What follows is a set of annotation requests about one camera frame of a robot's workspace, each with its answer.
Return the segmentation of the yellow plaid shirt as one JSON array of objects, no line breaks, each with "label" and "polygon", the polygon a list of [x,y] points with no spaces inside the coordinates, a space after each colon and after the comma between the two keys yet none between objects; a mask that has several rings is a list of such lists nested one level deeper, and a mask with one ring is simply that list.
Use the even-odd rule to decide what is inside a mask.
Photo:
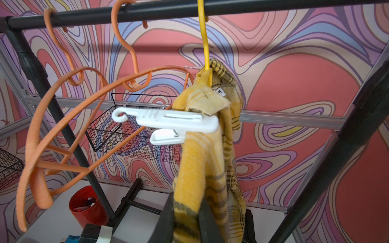
[{"label": "yellow plaid shirt", "polygon": [[244,236],[246,204],[236,175],[233,136],[241,127],[243,98],[234,75],[212,58],[212,86],[199,83],[184,90],[173,109],[218,117],[213,133],[187,132],[182,145],[179,172],[173,182],[175,243],[201,240],[199,215],[205,200],[226,243],[239,243]]}]

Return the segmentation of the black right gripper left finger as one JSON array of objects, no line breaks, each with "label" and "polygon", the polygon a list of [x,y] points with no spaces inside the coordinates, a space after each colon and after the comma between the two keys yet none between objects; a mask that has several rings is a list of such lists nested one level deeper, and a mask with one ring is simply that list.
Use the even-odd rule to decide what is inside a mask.
[{"label": "black right gripper left finger", "polygon": [[148,243],[172,243],[174,233],[173,192],[169,194],[165,206],[160,214],[156,227]]}]

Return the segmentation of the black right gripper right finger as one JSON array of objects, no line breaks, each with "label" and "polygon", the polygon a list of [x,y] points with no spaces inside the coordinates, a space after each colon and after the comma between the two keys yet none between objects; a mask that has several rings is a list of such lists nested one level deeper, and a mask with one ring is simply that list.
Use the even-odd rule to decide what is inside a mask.
[{"label": "black right gripper right finger", "polygon": [[224,243],[220,228],[205,198],[199,210],[199,228],[202,243]]}]

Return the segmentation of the yellow hanger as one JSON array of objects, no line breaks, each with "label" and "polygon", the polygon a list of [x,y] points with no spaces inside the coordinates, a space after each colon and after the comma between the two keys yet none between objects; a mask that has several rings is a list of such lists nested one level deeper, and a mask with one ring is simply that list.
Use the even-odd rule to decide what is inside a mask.
[{"label": "yellow hanger", "polygon": [[209,43],[208,43],[208,36],[207,36],[207,29],[206,29],[204,1],[197,0],[197,4],[198,4],[199,25],[200,25],[200,31],[202,36],[204,59],[205,59],[204,69],[202,74],[200,75],[198,84],[205,85],[211,88],[212,81],[213,81],[213,77],[212,77],[213,70],[210,67],[210,54],[209,54]]}]

